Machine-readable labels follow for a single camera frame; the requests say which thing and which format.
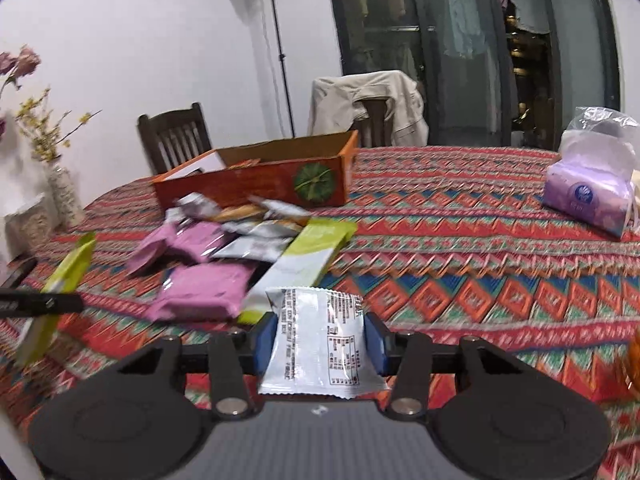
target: patterned tablecloth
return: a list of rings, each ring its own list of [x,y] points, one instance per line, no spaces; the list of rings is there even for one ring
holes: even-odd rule
[[[640,324],[640,238],[612,240],[543,208],[544,170],[554,155],[515,148],[361,150],[350,202],[318,211],[359,225],[321,286],[361,294],[392,328],[420,330],[436,342],[480,335],[600,402],[614,436],[600,477],[640,478],[640,404],[625,396],[612,366]],[[100,197],[78,230],[37,251],[40,264],[27,284],[40,287],[83,232],[97,232],[79,287],[87,309],[63,318],[42,361],[14,369],[22,322],[0,321],[0,402],[22,428],[47,397],[153,338],[203,342],[209,330],[225,327],[142,320],[164,273],[128,279],[124,262],[161,221],[152,187],[137,181]],[[430,406],[453,393],[452,377],[435,376]],[[189,376],[187,395],[207,406],[206,378]]]

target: light stand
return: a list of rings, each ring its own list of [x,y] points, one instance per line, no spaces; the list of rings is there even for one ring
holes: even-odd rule
[[[291,125],[291,137],[296,137],[296,129],[293,125],[293,113],[291,111],[291,97],[289,95],[289,85],[287,83],[287,69],[284,65],[285,55],[282,51],[282,38],[280,37],[280,23],[278,22],[278,11],[276,9],[276,0],[271,0],[271,7],[273,8],[273,22],[276,26],[276,39],[278,40],[278,59],[280,60],[280,67],[282,69],[282,83],[284,85],[284,95],[287,100],[287,112],[289,112],[289,124]]]

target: pink flower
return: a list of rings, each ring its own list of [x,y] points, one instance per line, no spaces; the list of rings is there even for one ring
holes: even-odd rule
[[[18,61],[15,67],[15,76],[22,77],[25,75],[33,74],[36,67],[40,64],[40,56],[36,54],[30,46],[23,45],[20,54],[18,54]]]
[[[17,61],[18,58],[12,56],[8,52],[0,54],[0,75],[8,74]]]

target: tissue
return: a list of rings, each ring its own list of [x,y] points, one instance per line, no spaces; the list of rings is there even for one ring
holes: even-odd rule
[[[632,149],[615,137],[583,132],[548,167],[543,203],[617,238],[634,211]]]

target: open box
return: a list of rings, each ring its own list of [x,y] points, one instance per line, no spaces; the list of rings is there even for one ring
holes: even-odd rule
[[[358,132],[270,140],[203,153],[153,179],[162,209],[192,192],[222,207],[247,203],[250,195],[301,206],[347,202]],[[231,168],[246,160],[256,166]]]

